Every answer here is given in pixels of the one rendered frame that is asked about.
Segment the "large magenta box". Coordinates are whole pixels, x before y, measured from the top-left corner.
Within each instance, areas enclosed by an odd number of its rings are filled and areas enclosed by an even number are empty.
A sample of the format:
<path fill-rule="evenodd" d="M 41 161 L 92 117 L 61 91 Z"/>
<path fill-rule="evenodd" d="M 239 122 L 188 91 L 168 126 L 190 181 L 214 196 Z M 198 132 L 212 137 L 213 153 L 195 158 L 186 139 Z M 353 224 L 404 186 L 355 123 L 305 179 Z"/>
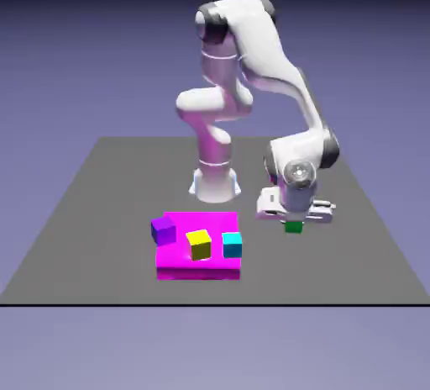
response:
<path fill-rule="evenodd" d="M 224 232 L 239 232 L 235 212 L 165 212 L 176 224 L 176 242 L 156 246 L 155 268 L 160 280 L 237 280 L 241 258 L 223 257 Z M 206 260 L 192 261 L 186 233 L 206 229 L 212 239 L 212 254 Z"/>

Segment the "small cyan cube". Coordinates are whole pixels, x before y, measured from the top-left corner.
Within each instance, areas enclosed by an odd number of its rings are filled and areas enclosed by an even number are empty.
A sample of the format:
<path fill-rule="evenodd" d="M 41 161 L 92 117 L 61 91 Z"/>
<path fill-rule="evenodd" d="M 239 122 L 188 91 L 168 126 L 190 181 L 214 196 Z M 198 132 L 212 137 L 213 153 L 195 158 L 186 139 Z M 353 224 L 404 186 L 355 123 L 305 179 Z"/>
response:
<path fill-rule="evenodd" d="M 241 258 L 243 240 L 240 232 L 224 232 L 223 238 L 223 257 L 226 259 Z"/>

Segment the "small yellow cube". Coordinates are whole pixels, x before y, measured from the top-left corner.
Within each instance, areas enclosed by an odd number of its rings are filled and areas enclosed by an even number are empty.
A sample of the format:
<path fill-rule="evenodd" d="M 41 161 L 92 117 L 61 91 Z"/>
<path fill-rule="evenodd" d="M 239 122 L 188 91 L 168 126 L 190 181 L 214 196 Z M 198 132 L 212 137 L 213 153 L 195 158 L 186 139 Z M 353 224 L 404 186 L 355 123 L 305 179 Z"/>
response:
<path fill-rule="evenodd" d="M 206 260 L 212 254 L 212 239 L 206 229 L 186 233 L 192 261 Z"/>

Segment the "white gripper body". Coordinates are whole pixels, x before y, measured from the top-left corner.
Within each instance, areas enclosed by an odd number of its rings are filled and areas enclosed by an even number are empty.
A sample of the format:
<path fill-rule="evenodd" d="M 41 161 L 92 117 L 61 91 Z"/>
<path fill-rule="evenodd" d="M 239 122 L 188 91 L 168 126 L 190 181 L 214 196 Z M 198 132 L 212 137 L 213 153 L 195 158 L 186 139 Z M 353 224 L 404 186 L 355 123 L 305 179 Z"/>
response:
<path fill-rule="evenodd" d="M 282 201 L 280 187 L 265 187 L 261 190 L 256 203 L 258 219 L 277 219 L 281 222 L 329 223 L 333 219 L 336 204 L 327 200 L 301 197 L 287 207 Z"/>

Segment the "small purple cube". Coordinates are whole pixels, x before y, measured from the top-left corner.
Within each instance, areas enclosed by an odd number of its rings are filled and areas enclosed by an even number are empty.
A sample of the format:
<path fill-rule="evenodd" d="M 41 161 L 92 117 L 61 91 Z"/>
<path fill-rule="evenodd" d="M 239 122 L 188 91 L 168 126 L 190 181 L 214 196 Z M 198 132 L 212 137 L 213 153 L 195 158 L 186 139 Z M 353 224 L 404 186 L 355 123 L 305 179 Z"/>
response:
<path fill-rule="evenodd" d="M 176 242 L 176 224 L 169 216 L 152 219 L 151 235 L 157 246 Z"/>

